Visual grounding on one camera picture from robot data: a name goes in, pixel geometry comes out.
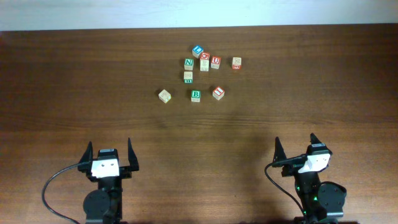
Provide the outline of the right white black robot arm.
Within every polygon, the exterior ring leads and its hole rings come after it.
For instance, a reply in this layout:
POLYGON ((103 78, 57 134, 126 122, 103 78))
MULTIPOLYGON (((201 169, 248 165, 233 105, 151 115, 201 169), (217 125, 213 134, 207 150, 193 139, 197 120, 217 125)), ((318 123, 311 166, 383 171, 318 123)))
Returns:
POLYGON ((275 139, 275 150, 271 167, 281 167, 282 177, 294 177, 295 191, 299 199, 294 199, 302 212, 294 223, 338 223, 343 217, 346 188, 330 182, 322 182, 319 173, 328 165, 332 151, 315 134, 310 135, 310 145, 306 153, 288 158, 279 138, 275 139))

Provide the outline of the yellow-sided plain wooden block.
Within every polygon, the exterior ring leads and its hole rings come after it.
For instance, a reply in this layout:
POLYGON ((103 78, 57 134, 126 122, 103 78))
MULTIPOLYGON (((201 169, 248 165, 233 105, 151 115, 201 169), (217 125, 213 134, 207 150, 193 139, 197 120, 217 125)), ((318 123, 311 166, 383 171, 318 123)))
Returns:
POLYGON ((171 100, 171 98, 172 98, 172 95, 167 90, 162 90, 158 94, 158 96, 159 96, 159 99, 161 101, 163 101, 164 103, 168 103, 171 100))

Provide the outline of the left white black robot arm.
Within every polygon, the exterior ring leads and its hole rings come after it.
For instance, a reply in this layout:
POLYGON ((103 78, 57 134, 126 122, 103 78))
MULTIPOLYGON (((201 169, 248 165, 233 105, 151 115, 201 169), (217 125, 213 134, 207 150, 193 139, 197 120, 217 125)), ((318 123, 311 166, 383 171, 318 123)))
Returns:
POLYGON ((102 149, 98 157, 93 157, 93 145, 88 143, 82 155, 78 170, 98 188, 90 192, 83 201, 86 223, 118 224, 123 223, 123 187, 122 181, 130 179, 132 173, 139 170, 139 162, 133 150, 131 140, 127 140, 129 164, 119 165, 117 149, 102 149))

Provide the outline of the green B wooden block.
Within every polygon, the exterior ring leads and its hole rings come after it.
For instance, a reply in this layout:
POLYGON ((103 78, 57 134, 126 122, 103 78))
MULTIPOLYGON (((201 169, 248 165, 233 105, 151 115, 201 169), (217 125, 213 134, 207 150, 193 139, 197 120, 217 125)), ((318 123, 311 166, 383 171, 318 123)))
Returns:
POLYGON ((201 91, 200 90, 192 90, 191 92, 191 102, 199 103, 201 100, 201 91))

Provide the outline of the green-sided plain wooden block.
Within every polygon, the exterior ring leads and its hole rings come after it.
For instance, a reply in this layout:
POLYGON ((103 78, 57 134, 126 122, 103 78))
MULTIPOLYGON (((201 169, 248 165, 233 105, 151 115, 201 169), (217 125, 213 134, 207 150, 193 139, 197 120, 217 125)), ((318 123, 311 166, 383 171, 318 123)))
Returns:
POLYGON ((187 84, 193 83, 193 72, 192 71, 185 71, 183 73, 183 81, 187 84))

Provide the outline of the red I wooden block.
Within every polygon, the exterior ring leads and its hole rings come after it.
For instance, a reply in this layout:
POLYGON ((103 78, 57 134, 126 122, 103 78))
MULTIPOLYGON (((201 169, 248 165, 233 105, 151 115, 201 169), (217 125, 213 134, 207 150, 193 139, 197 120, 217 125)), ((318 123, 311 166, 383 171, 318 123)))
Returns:
POLYGON ((222 87, 218 86, 216 87, 213 92, 212 95, 216 100, 220 100, 222 99, 222 97, 224 97, 225 91, 224 89, 222 89, 222 87))

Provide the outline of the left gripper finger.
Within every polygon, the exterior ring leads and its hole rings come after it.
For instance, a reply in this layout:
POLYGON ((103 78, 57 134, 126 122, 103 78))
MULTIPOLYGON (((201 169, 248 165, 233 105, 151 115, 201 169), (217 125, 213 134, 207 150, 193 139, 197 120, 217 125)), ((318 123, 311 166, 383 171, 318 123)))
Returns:
POLYGON ((127 152, 128 152, 128 161, 130 167, 139 167, 137 156, 132 147, 131 138, 128 138, 127 140, 127 152))
POLYGON ((90 141, 86 148, 86 151, 83 153, 79 163, 80 164, 89 164, 93 160, 93 145, 90 141))

